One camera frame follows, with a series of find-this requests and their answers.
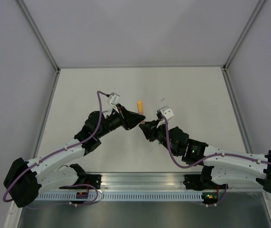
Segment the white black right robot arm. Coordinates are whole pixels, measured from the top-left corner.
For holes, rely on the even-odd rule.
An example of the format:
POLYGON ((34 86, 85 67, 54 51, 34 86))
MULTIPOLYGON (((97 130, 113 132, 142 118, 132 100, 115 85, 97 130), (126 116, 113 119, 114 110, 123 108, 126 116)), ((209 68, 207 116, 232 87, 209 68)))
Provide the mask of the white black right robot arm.
POLYGON ((158 121, 139 125, 150 142, 164 146, 172 161, 182 169, 202 166, 199 180, 186 180, 194 190, 216 188, 262 188, 271 193, 271 150, 267 154, 243 154, 190 139, 180 128, 158 126, 158 121))

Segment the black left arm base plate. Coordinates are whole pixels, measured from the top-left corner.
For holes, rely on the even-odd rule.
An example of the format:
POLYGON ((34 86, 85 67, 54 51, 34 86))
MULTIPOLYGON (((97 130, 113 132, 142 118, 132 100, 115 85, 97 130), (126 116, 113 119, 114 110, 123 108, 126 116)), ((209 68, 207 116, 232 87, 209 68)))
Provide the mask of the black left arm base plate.
POLYGON ((100 185, 102 183, 102 175, 100 174, 86 174, 84 176, 79 177, 72 186, 63 186, 60 189, 83 189, 89 190, 92 185, 97 190, 100 189, 100 185))

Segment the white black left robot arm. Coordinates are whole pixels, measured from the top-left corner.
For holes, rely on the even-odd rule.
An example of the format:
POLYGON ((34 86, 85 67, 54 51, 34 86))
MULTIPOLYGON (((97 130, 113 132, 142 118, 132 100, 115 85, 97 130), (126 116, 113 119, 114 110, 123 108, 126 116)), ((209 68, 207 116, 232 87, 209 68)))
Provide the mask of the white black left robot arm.
POLYGON ((128 111, 121 104, 117 104, 107 116, 100 111, 91 112, 81 131, 59 152, 28 161, 16 159, 3 183, 5 194, 11 196, 17 207, 23 208, 45 191, 73 186, 82 189, 87 178, 79 165, 72 164, 62 170, 59 167, 93 152, 101 145, 100 138, 108 133, 119 127, 131 130, 143 120, 145 116, 128 111))

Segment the orange highlighter pen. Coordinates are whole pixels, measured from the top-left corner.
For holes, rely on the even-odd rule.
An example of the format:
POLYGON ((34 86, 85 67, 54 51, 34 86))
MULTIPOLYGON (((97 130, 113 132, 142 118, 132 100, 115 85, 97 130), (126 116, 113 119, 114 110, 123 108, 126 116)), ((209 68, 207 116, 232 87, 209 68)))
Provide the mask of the orange highlighter pen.
POLYGON ((138 114, 144 116, 144 106, 143 106, 143 101, 138 101, 138 102, 137 102, 137 109, 138 109, 138 114))

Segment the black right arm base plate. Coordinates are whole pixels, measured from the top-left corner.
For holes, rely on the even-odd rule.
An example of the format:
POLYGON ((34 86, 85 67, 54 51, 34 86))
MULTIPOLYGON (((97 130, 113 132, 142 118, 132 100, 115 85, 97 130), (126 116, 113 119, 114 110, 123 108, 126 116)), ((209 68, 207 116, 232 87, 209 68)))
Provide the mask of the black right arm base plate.
POLYGON ((185 185, 186 190, 196 190, 196 191, 203 191, 203 190, 224 190, 225 184, 218 185, 213 183, 210 180, 201 181, 200 174, 186 174, 184 175, 183 184, 185 185))

